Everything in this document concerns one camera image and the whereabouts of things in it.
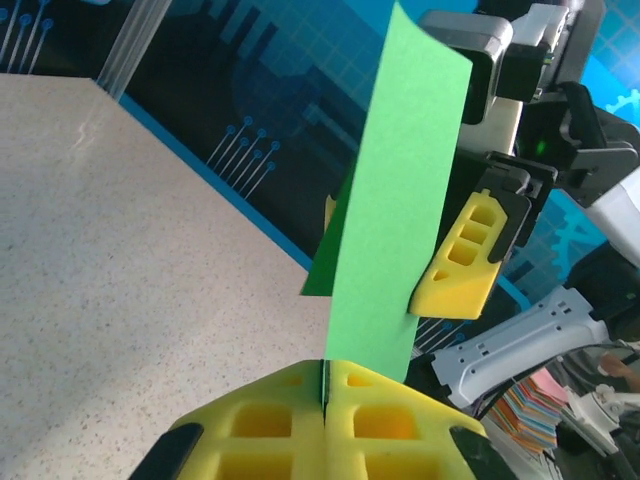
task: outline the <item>green paper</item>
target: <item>green paper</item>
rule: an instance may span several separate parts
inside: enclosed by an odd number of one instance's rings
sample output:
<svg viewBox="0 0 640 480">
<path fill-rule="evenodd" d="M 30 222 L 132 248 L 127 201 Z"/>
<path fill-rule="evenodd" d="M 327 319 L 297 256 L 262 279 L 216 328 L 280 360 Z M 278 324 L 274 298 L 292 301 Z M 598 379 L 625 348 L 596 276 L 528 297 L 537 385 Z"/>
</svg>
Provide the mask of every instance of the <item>green paper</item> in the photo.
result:
<svg viewBox="0 0 640 480">
<path fill-rule="evenodd" d="M 329 221 L 329 227 L 320 241 L 318 251 L 313 257 L 309 276 L 304 283 L 304 287 L 302 287 L 302 295 L 330 297 L 333 292 L 342 231 L 344 229 L 345 217 L 347 216 L 349 197 L 351 196 L 353 171 L 354 166 L 352 164 L 349 168 L 349 174 L 340 190 L 336 209 Z"/>
<path fill-rule="evenodd" d="M 396 2 L 356 163 L 326 358 L 404 381 L 411 294 L 434 253 L 471 62 Z"/>
</svg>

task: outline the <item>stack of paper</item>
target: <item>stack of paper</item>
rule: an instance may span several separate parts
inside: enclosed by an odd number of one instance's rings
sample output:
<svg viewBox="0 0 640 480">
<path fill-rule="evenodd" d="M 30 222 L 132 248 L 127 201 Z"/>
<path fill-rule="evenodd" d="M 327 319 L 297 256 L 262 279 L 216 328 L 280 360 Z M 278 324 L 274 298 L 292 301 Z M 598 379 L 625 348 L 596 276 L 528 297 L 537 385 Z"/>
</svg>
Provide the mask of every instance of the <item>stack of paper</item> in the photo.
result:
<svg viewBox="0 0 640 480">
<path fill-rule="evenodd" d="M 567 402 L 564 389 L 542 369 L 511 388 L 489 417 L 523 448 L 542 453 L 556 446 L 556 425 Z"/>
</svg>

